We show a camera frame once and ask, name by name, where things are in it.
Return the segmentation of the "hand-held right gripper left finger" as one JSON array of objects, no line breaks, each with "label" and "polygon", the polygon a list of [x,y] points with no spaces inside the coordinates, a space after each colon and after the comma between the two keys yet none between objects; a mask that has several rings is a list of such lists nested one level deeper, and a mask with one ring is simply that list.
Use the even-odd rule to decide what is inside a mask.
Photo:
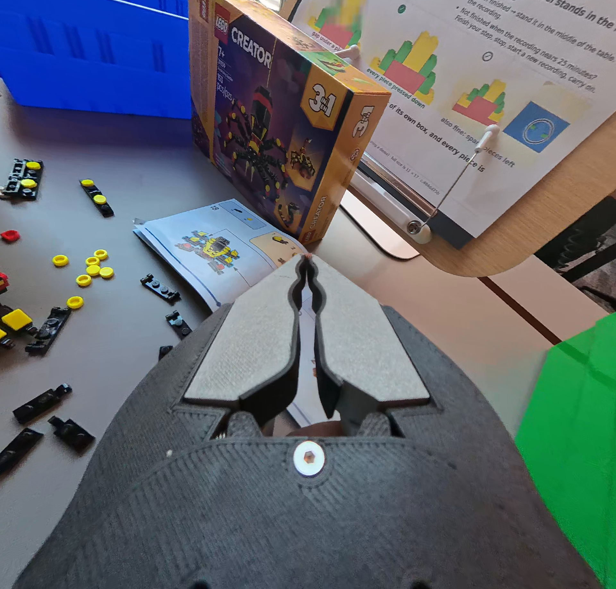
[{"label": "hand-held right gripper left finger", "polygon": [[245,411],[260,426],[289,406],[297,393],[307,263],[294,256],[224,308],[185,401]]}]

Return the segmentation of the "open lego instruction booklet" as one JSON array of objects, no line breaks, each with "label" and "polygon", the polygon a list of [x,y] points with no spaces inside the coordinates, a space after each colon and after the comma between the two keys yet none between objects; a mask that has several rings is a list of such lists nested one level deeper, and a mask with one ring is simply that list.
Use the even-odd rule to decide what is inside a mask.
[{"label": "open lego instruction booklet", "polygon": [[208,407],[185,401],[184,393],[222,323],[224,308],[294,256],[305,255],[305,249],[237,200],[135,225],[134,231],[189,282],[212,311],[195,331],[200,349],[182,396],[189,405]]}]

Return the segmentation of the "large blue plastic bin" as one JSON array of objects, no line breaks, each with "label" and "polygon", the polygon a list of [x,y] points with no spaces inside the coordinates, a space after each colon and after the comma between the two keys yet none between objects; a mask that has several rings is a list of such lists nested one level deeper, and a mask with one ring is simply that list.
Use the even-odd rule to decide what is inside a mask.
[{"label": "large blue plastic bin", "polygon": [[1,0],[23,106],[190,119],[188,0]]}]

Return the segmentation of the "narrow black plate yellow studs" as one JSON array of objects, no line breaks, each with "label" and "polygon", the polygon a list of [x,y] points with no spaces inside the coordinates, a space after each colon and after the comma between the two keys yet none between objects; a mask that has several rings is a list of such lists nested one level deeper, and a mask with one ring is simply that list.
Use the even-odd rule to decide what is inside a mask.
[{"label": "narrow black plate yellow studs", "polygon": [[99,213],[104,218],[114,216],[112,207],[109,205],[106,196],[98,189],[97,185],[91,179],[80,180],[81,188],[88,195],[89,200],[92,201]]}]

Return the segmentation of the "lego set cardboard box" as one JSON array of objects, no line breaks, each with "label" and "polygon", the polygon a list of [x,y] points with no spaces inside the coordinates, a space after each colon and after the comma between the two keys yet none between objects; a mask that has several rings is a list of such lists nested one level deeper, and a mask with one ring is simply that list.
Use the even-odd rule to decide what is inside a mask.
[{"label": "lego set cardboard box", "polygon": [[272,10],[189,0],[193,139],[258,215],[321,240],[390,92]]}]

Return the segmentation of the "white stand base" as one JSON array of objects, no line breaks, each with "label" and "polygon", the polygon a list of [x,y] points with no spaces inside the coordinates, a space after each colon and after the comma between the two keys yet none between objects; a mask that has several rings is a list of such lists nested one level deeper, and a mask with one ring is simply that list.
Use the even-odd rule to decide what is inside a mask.
[{"label": "white stand base", "polygon": [[366,237],[387,256],[410,261],[420,253],[350,191],[341,200],[341,208]]}]

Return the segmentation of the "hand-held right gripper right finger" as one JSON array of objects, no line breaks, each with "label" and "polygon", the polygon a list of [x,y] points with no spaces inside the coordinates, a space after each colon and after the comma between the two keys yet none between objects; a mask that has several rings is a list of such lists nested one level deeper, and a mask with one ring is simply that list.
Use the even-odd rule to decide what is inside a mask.
[{"label": "hand-held right gripper right finger", "polygon": [[321,406],[358,426],[374,412],[426,405],[430,393],[376,298],[317,256],[307,257]]}]

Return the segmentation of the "green plastic bin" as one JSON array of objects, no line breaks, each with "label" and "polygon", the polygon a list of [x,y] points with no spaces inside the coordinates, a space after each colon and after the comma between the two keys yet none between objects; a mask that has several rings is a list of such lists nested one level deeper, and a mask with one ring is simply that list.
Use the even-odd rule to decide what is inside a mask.
[{"label": "green plastic bin", "polygon": [[615,314],[548,351],[516,445],[561,530],[615,588]]}]

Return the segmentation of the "wide black plate yellow studs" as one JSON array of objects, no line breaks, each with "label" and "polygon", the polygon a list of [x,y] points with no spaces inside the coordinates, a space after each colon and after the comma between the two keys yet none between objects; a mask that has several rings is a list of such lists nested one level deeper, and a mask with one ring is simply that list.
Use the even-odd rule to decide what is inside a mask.
[{"label": "wide black plate yellow studs", "polygon": [[1,187],[1,199],[35,201],[44,171],[41,160],[15,158],[7,182]]}]

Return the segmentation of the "yellow red black lego assembly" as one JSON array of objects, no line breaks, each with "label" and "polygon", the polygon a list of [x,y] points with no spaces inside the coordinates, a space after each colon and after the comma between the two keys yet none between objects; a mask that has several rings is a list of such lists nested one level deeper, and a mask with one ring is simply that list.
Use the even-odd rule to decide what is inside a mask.
[{"label": "yellow red black lego assembly", "polygon": [[37,332],[32,318],[23,310],[1,304],[1,348],[8,350],[15,346],[12,335],[34,337]]}]

